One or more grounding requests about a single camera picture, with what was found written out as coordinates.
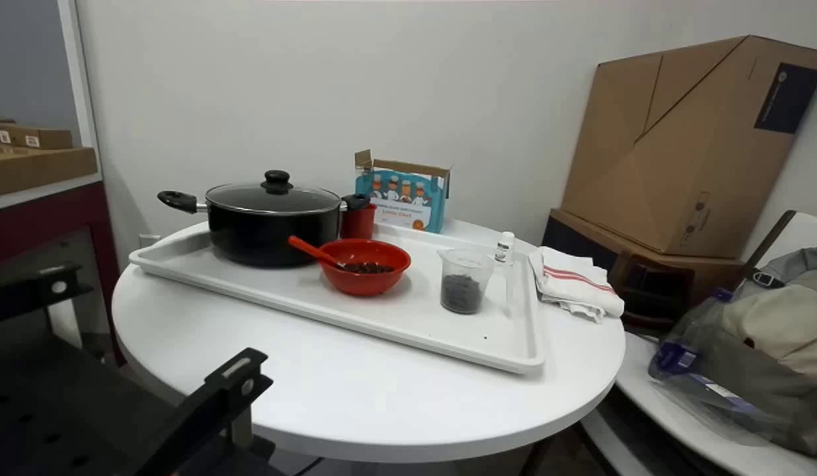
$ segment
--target white tray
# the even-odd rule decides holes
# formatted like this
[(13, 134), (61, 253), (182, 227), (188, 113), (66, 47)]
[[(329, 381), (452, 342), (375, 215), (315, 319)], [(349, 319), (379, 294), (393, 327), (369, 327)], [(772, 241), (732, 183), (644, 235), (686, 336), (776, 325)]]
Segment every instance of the white tray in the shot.
[(530, 376), (542, 371), (542, 325), (535, 290), (522, 253), (509, 253), (509, 294), (504, 272), (488, 278), (477, 315), (452, 315), (438, 305), (438, 249), (491, 249), (461, 239), (375, 227), (378, 241), (401, 245), (413, 264), (401, 281), (373, 299), (352, 299), (329, 288), (317, 264), (292, 270), (241, 268), (214, 253), (205, 227), (176, 241), (161, 241), (128, 260), (148, 274), (198, 285), (221, 297), (253, 302), (297, 318), (349, 327), (405, 347), (467, 360), (476, 366)]

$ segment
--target red spoon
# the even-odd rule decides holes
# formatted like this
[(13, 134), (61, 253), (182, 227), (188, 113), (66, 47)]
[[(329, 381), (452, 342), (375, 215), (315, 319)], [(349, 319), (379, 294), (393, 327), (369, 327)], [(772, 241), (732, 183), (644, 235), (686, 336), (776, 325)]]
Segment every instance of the red spoon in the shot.
[(297, 235), (286, 239), (286, 244), (297, 249), (297, 252), (303, 252), (303, 253), (309, 253), (309, 256), (315, 256), (317, 261), (327, 261), (329, 268), (345, 270), (342, 261), (338, 261), (335, 256), (325, 253), (321, 249), (300, 241)]

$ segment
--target small glass cup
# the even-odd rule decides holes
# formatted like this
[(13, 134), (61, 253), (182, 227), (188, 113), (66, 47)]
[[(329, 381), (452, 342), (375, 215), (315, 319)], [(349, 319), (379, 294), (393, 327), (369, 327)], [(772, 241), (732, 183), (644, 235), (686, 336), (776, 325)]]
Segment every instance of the small glass cup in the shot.
[(438, 305), (453, 315), (477, 315), (487, 281), (494, 270), (491, 253), (471, 249), (443, 249)]

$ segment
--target dark liquid in cup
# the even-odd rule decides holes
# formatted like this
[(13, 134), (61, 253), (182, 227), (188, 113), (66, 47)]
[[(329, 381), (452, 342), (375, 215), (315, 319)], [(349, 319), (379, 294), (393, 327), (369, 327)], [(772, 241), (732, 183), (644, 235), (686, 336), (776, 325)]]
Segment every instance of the dark liquid in cup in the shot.
[(467, 274), (440, 278), (440, 307), (456, 315), (476, 315), (481, 310), (481, 285)]

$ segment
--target bag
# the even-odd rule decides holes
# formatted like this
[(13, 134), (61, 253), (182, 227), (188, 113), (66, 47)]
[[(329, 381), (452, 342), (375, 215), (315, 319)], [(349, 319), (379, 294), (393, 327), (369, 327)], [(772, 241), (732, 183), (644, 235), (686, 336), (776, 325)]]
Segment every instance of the bag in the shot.
[(690, 310), (650, 376), (781, 448), (817, 455), (817, 249)]

